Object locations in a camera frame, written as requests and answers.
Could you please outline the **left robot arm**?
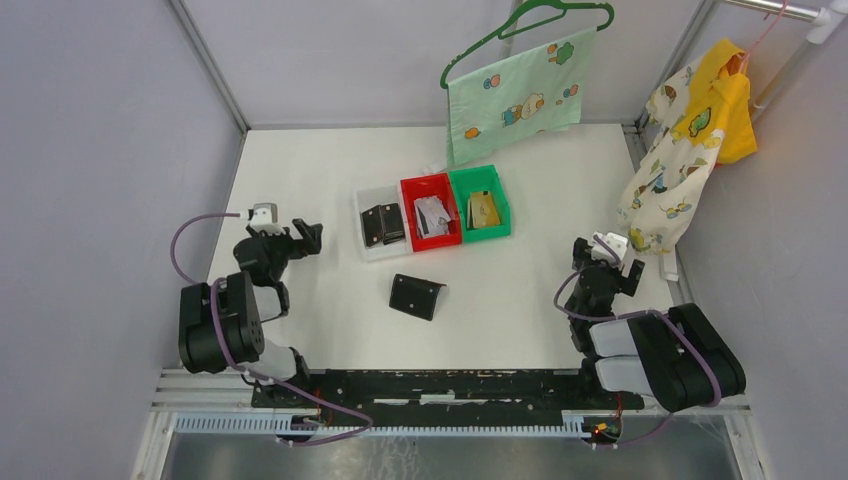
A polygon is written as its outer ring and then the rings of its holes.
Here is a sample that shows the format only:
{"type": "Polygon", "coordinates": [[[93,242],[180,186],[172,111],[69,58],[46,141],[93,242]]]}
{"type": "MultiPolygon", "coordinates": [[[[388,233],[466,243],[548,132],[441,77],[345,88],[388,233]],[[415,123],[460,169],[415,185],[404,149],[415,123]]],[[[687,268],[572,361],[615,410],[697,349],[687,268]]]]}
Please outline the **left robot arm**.
{"type": "Polygon", "coordinates": [[[211,283],[191,281],[181,290],[178,352],[184,368],[193,374],[216,374],[231,368],[259,382],[276,383],[275,392],[290,407],[306,405],[314,381],[304,356],[290,346],[265,337],[256,292],[273,292],[279,311],[288,315],[289,292],[282,276],[292,260],[318,255],[323,225],[293,220],[300,236],[287,227],[265,233],[252,226],[233,248],[239,271],[211,283]]]}

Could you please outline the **black leather card holder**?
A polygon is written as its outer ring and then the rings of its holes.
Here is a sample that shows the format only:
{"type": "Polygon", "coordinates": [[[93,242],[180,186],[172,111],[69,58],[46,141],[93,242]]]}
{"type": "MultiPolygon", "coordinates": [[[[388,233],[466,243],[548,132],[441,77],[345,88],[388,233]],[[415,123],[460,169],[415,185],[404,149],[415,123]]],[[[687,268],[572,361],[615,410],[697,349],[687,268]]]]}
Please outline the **black leather card holder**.
{"type": "Polygon", "coordinates": [[[393,278],[389,307],[407,315],[432,321],[438,296],[446,284],[396,274],[393,278]]]}

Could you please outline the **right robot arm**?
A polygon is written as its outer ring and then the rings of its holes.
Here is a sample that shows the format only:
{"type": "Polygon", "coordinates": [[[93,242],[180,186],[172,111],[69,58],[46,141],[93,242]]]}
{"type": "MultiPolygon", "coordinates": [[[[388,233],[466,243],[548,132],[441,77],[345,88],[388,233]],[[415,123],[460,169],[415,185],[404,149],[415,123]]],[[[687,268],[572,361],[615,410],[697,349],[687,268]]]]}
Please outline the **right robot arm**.
{"type": "Polygon", "coordinates": [[[640,260],[627,263],[627,250],[627,241],[614,233],[576,238],[573,272],[553,299],[585,357],[580,400],[602,408],[617,393],[633,393],[674,413],[743,394],[741,362],[698,305],[614,313],[617,296],[635,295],[645,267],[640,260]]]}

